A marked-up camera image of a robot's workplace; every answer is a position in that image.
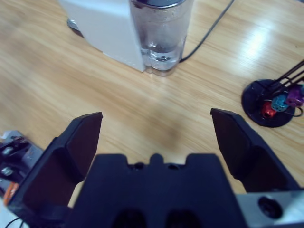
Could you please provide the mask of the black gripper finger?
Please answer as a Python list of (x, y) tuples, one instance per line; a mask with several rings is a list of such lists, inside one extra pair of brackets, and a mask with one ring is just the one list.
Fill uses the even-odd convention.
[(264, 139), (244, 118), (212, 108), (218, 147), (230, 174), (246, 192), (300, 190), (301, 187)]
[(68, 209), (76, 185), (87, 176), (96, 154), (102, 118), (97, 112), (73, 119), (27, 170), (8, 209), (18, 216)]

